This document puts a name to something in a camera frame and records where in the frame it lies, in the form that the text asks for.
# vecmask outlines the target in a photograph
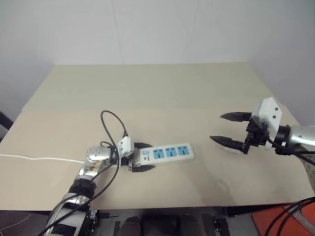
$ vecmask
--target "beige table surface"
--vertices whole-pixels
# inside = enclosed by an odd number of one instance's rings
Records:
[[[99,113],[109,109],[136,142],[189,142],[195,159],[145,173],[123,167],[95,208],[239,206],[313,196],[297,158],[263,147],[234,154],[209,139],[223,135],[243,141],[247,124],[220,115],[251,111],[271,95],[247,63],[55,66],[0,144],[0,153],[84,160],[89,147],[108,140]],[[297,124],[281,108],[282,124]],[[110,116],[105,121],[117,141],[121,127]],[[0,209],[52,209],[79,167],[0,156]],[[99,186],[113,172],[105,173]]]

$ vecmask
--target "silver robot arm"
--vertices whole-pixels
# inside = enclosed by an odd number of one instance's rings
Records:
[[[100,171],[113,163],[115,160],[113,155],[110,148],[102,146],[94,146],[87,151],[85,163],[76,176],[69,192],[64,195],[62,201],[52,210],[46,224],[47,226],[93,197],[96,189],[95,177]],[[93,232],[96,222],[96,211],[90,210],[90,206],[87,205],[51,227],[44,235],[87,236]]]
[[[230,121],[248,121],[248,132],[244,142],[223,136],[210,136],[212,140],[229,149],[247,154],[251,146],[263,145],[274,148],[278,155],[298,156],[308,174],[315,191],[315,126],[281,126],[282,111],[276,101],[265,98],[253,112],[232,112],[221,116]]]

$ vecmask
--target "white power strip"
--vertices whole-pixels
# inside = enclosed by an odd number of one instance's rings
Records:
[[[140,149],[140,165],[156,165],[194,159],[190,144],[175,144]]]

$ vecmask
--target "black cable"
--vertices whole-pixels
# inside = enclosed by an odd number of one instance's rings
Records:
[[[315,154],[315,151],[298,151],[299,154]]]
[[[51,210],[51,212],[49,213],[46,223],[48,223],[48,221],[49,221],[49,219],[52,217],[54,211],[55,211],[61,204],[65,203],[66,201],[70,200],[71,198],[75,198],[75,197],[78,197],[78,196],[80,196],[80,194],[74,194],[74,195],[72,195],[72,196],[70,196],[70,197],[68,197],[68,198],[65,198],[65,199],[61,200],[61,201]]]
[[[47,230],[49,230],[51,227],[54,227],[55,225],[57,225],[58,223],[60,223],[61,221],[63,221],[63,220],[66,219],[67,217],[69,217],[70,215],[72,215],[74,212],[80,210],[82,207],[85,207],[85,206],[89,205],[91,201],[93,201],[94,199],[96,199],[97,197],[99,197],[99,196],[111,185],[111,183],[114,181],[114,179],[115,179],[115,177],[116,177],[116,175],[117,175],[117,173],[118,173],[118,170],[119,170],[120,158],[119,158],[119,154],[118,154],[118,150],[117,150],[116,144],[115,144],[115,142],[114,142],[112,136],[110,135],[110,133],[109,133],[107,127],[106,127],[106,124],[105,124],[105,122],[104,122],[104,119],[103,119],[103,114],[104,114],[104,113],[110,113],[110,114],[112,114],[114,117],[116,117],[116,118],[119,120],[119,122],[121,123],[121,125],[122,125],[122,127],[123,127],[123,129],[124,129],[124,135],[123,135],[123,137],[128,136],[128,133],[127,133],[127,131],[126,131],[126,128],[125,128],[124,123],[122,122],[122,120],[121,120],[116,114],[114,114],[114,113],[111,112],[111,111],[106,111],[106,110],[105,110],[105,111],[102,111],[102,112],[100,113],[101,122],[102,122],[102,124],[103,124],[103,127],[104,127],[104,129],[105,129],[105,131],[106,131],[106,133],[107,133],[107,135],[108,135],[110,141],[112,142],[111,147],[114,147],[114,152],[115,152],[115,156],[116,156],[116,159],[117,159],[117,161],[116,161],[116,163],[117,163],[117,168],[116,168],[116,171],[115,171],[113,177],[112,177],[111,180],[108,182],[108,184],[107,184],[101,191],[99,191],[96,195],[94,195],[91,199],[89,199],[88,201],[86,201],[84,204],[79,205],[79,206],[76,207],[75,209],[71,210],[70,212],[68,212],[68,213],[65,214],[64,216],[60,217],[58,220],[54,221],[52,224],[50,224],[50,225],[47,226],[44,230],[42,230],[42,231],[38,234],[38,236],[42,236],[42,235],[43,235]],[[100,173],[104,172],[104,171],[107,170],[109,167],[110,167],[110,166],[104,168]]]
[[[109,166],[106,166],[103,170],[101,170],[100,172],[97,173],[96,176],[94,176],[91,181],[94,181],[94,179],[96,179],[100,174],[102,174],[104,171],[108,170],[109,168],[111,168],[113,165],[115,164],[115,162],[113,162],[112,164],[110,164]]]
[[[110,144],[109,142],[107,142],[107,141],[102,141],[102,142],[99,143],[99,145],[102,146],[103,148],[111,148],[111,147],[113,146],[113,145],[111,145],[111,144]]]
[[[87,206],[88,204],[90,204],[91,201],[93,201],[95,198],[99,197],[109,186],[110,184],[114,181],[117,173],[119,170],[119,158],[117,161],[117,168],[116,171],[113,175],[113,177],[111,178],[111,180],[109,181],[109,183],[101,190],[99,191],[99,193],[97,193],[96,195],[94,195],[90,200],[88,200],[87,202],[85,202],[82,205],[79,205],[78,207],[76,207],[75,209],[71,210],[70,212],[68,212],[67,214],[65,214],[64,216],[60,217],[58,220],[54,221],[52,224],[50,224],[49,226],[47,226],[44,230],[42,230],[38,236],[42,236],[47,230],[49,230],[51,227],[54,227],[55,225],[57,225],[58,223],[60,223],[61,221],[63,221],[64,219],[66,219],[67,217],[69,217],[70,215],[72,215],[74,212],[80,210],[82,207]]]
[[[289,218],[291,216],[294,215],[295,212],[297,212],[298,210],[301,210],[302,208],[306,207],[309,204],[312,204],[315,202],[315,198],[313,200],[310,200],[308,202],[305,202],[304,204],[298,206],[296,209],[294,209],[293,211],[290,212],[289,215],[286,216],[286,218],[282,221],[282,223],[279,226],[278,232],[277,232],[277,236],[280,236],[282,229],[284,228],[284,225],[286,224],[286,222],[289,220]]]
[[[114,142],[112,136],[110,135],[110,133],[109,133],[109,131],[108,131],[106,125],[105,125],[104,117],[103,117],[103,114],[104,114],[104,113],[112,114],[114,117],[117,118],[117,120],[119,120],[120,124],[122,124],[122,127],[123,127],[123,129],[124,129],[124,135],[123,135],[123,137],[124,137],[124,136],[128,136],[128,133],[127,133],[127,131],[126,131],[126,127],[125,127],[124,123],[122,122],[122,120],[121,120],[115,113],[113,113],[113,112],[111,112],[111,111],[107,111],[107,110],[102,111],[102,112],[100,113],[100,120],[102,121],[103,127],[104,127],[104,129],[105,129],[105,131],[106,131],[106,133],[107,133],[107,135],[108,135],[110,141],[112,142],[113,146],[116,148],[116,144],[115,144],[115,142]]]
[[[265,236],[268,236],[273,225],[286,213],[288,212],[289,210],[291,210],[292,208],[294,207],[298,207],[299,205],[301,205],[302,203],[304,202],[307,202],[309,200],[312,200],[312,199],[315,199],[315,197],[311,197],[311,198],[307,198],[307,199],[303,199],[297,203],[294,203],[292,204],[291,206],[289,206],[288,208],[284,209],[271,223],[270,225],[268,226],[267,230],[266,230],[266,233],[265,233]]]
[[[312,164],[315,166],[315,162],[311,161],[310,159],[308,159],[307,157],[303,156],[302,154],[300,154],[299,152],[297,151],[293,151],[293,150],[289,150],[287,148],[284,148],[282,147],[281,145],[273,142],[269,137],[267,137],[267,141],[270,142],[273,146],[275,146],[276,148],[279,148],[279,149],[282,149],[282,150],[285,150],[288,154],[292,154],[292,155],[295,155],[296,157]]]

